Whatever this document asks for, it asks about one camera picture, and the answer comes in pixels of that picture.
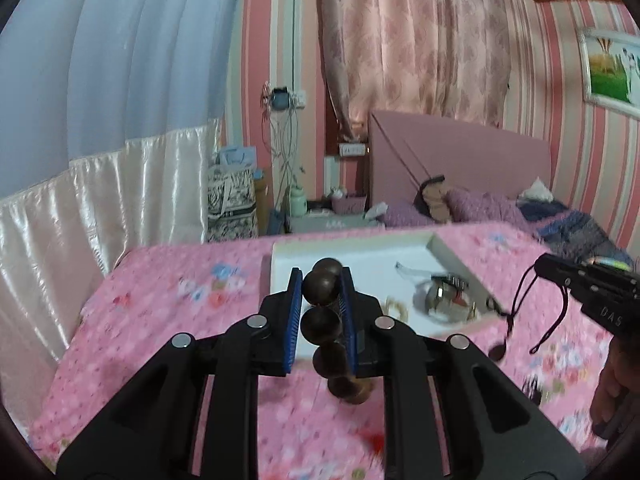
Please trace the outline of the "person right hand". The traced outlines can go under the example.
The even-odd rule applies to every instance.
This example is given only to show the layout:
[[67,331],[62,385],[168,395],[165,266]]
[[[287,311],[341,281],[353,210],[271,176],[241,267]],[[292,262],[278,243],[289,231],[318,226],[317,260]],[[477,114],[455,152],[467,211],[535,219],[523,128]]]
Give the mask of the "person right hand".
[[604,440],[617,434],[616,412],[627,396],[639,394],[639,341],[614,337],[590,406],[592,431]]

